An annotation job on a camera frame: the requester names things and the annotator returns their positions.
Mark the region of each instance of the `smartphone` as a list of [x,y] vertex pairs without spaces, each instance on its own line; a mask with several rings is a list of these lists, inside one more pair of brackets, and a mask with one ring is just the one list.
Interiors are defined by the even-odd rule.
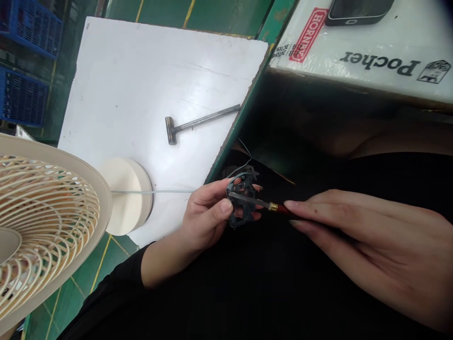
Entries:
[[327,26],[372,25],[390,10],[394,0],[334,0]]

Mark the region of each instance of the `black clothing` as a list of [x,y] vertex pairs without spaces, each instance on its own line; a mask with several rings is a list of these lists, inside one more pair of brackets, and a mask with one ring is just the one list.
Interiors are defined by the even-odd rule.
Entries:
[[[242,158],[235,153],[227,164],[240,165]],[[362,157],[336,167],[317,189],[295,187],[262,164],[252,165],[265,201],[305,200],[338,188],[428,208],[453,222],[453,157]],[[158,289],[143,288],[144,251],[99,284],[59,339],[441,336],[355,286],[279,214],[264,212],[260,221],[236,231],[227,227],[218,244]]]

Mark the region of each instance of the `red wooden handle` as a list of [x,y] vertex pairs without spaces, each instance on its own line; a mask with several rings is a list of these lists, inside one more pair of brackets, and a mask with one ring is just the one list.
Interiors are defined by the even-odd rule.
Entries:
[[297,215],[294,215],[292,212],[290,212],[283,204],[277,204],[277,212],[278,213],[284,213],[285,215],[290,216],[294,220],[301,220]]

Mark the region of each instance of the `metal hammer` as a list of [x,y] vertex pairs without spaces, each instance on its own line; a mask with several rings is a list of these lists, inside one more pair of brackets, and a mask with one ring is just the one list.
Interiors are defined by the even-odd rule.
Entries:
[[191,128],[195,125],[198,125],[198,124],[201,124],[201,123],[204,123],[205,121],[208,121],[208,120],[211,120],[211,119],[215,119],[215,118],[218,118],[218,117],[221,117],[221,116],[225,116],[229,113],[232,113],[232,112],[237,112],[241,109],[241,105],[235,105],[235,106],[232,106],[228,109],[224,109],[222,111],[219,111],[219,112],[214,112],[214,113],[211,113],[210,115],[207,115],[206,117],[202,117],[202,118],[198,118],[196,120],[193,120],[189,123],[185,123],[183,125],[180,125],[178,127],[175,127],[175,124],[173,123],[173,118],[171,117],[165,117],[165,125],[167,126],[167,135],[168,135],[168,144],[170,145],[176,145],[176,132],[179,132],[181,130],[184,130],[186,128]]

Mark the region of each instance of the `cable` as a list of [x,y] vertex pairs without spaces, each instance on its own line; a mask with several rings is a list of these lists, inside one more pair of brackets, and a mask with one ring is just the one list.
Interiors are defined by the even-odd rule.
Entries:
[[153,191],[123,191],[123,190],[112,190],[114,194],[160,194],[160,193],[192,193],[195,190],[153,190]]
[[[252,154],[250,153],[249,149],[245,146],[244,142],[238,138],[239,142],[241,142],[242,146],[245,148],[247,153],[249,154],[250,159],[240,168],[237,168],[232,173],[230,173],[228,177],[231,177],[236,171],[239,171],[249,165],[249,162],[252,160]],[[153,190],[153,191],[123,191],[123,190],[112,190],[113,194],[141,194],[141,195],[149,195],[149,194],[160,194],[160,193],[192,193],[195,190]]]
[[230,173],[230,174],[227,176],[227,178],[231,177],[231,175],[233,175],[236,171],[245,168],[247,165],[249,165],[249,162],[252,160],[252,154],[250,153],[249,149],[247,149],[247,147],[245,146],[244,142],[243,142],[240,138],[238,138],[237,140],[238,140],[239,142],[241,142],[242,146],[245,148],[245,150],[246,150],[247,153],[249,154],[250,159],[249,159],[242,167],[237,168],[237,169],[234,170],[232,173]]

